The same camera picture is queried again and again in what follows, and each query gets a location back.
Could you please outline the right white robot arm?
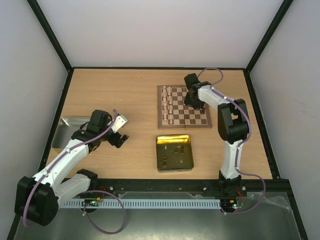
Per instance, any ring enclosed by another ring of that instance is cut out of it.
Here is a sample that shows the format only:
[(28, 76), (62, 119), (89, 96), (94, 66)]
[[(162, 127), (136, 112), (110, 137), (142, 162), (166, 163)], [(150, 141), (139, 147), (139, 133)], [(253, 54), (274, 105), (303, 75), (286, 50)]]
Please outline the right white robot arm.
[(217, 111), (217, 130), (224, 141), (223, 163), (218, 176), (218, 191), (231, 196), (241, 188), (240, 162), (244, 143), (252, 129), (246, 102), (233, 99), (218, 91), (208, 81), (199, 81), (195, 73), (184, 77), (187, 94), (184, 104), (202, 110), (207, 104)]

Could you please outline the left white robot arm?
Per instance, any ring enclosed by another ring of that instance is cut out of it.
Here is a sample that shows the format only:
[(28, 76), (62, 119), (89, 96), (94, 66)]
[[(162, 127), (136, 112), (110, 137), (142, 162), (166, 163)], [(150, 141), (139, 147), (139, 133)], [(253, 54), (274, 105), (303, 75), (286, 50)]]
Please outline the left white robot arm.
[(120, 148), (129, 138), (119, 130), (128, 120), (116, 110), (109, 114), (94, 110), (89, 121), (75, 131), (58, 156), (32, 177), (24, 176), (17, 183), (14, 212), (20, 215), (25, 227), (48, 225), (59, 208), (73, 197), (88, 191), (97, 174), (82, 169), (65, 180), (75, 165), (96, 150), (102, 142)]

